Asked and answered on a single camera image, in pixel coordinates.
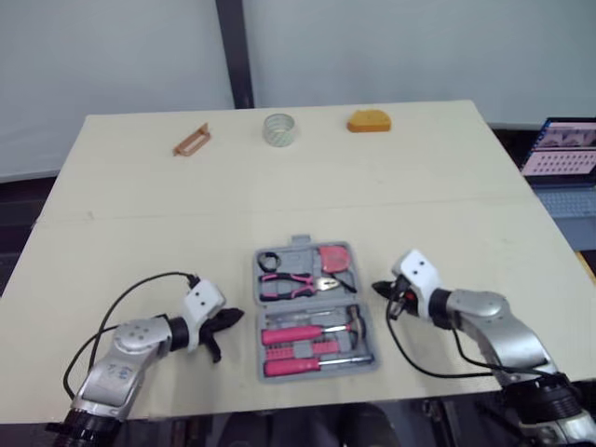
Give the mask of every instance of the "laptop keyboard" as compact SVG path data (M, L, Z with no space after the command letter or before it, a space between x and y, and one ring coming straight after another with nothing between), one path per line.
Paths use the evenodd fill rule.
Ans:
M596 190L536 191L536 195L553 219L596 217Z

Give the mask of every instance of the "hammer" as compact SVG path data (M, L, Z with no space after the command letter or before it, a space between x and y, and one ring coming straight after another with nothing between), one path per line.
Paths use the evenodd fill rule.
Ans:
M276 345L279 343L298 342L300 340L312 340L319 338L324 333L349 331L356 334L356 343L359 345L366 335L364 320L360 316L357 305L351 305L347 309L347 314L352 318L348 323L339 326L298 326L287 329L268 329L261 332L263 345Z

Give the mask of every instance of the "orange object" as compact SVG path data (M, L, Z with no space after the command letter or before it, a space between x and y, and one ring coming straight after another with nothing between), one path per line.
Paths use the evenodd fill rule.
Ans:
M180 144L174 147L175 156L191 156L198 151L203 144L211 139L209 124L205 123L195 132L186 137Z
M378 109L357 110L347 122L350 132L387 132L391 130L391 118Z

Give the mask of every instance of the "pink screwdriver handle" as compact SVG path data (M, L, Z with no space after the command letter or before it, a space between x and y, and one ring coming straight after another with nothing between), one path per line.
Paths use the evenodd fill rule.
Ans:
M318 371L318 359L289 359L268 361L264 365L264 375L267 377L275 375L290 375Z
M275 345L277 343L298 342L300 340L311 340L320 337L323 328L320 326L300 326L288 329L270 329L261 333L264 345Z

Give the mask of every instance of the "gray plastic tool case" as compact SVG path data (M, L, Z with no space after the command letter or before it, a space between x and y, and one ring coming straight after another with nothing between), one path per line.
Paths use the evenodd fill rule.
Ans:
M279 257L280 264L276 273L310 274L315 278L329 277L330 275L322 271L322 261L318 251L323 246L340 246L347 249L350 256L349 267L341 273L335 273L334 277L353 286L356 293L340 286L328 291L318 291L310 297L300 296L291 300L274 302L262 301L262 293L287 293L304 286L304 284L288 280L261 282L260 277L268 274L259 266L258 260L262 253L271 251ZM373 321L367 305L359 299L362 286L359 281L354 253L349 244L346 242L313 243L310 236L294 236L291 238L291 245L289 246L256 251L253 258L253 272L254 299L257 305L263 309L257 317L258 373L261 381L265 383L282 383L306 378L364 373L378 368L379 357L375 348ZM289 342L282 345L265 346L263 344L262 334L264 330L285 329L304 325L331 327L346 324L351 320L348 314L350 306L358 307L359 315L364 323L364 336L360 340L353 332L338 331L326 333L312 340ZM330 345L326 344L325 347L336 347L339 352L321 354L316 350L316 347L321 345L315 345L315 343L330 341L332 343ZM319 371L289 375L267 376L265 374L264 367L267 361L277 361L279 358L290 359L290 352L293 359L319 358L320 360L332 360L372 356L372 360L363 363L326 365L321 367Z

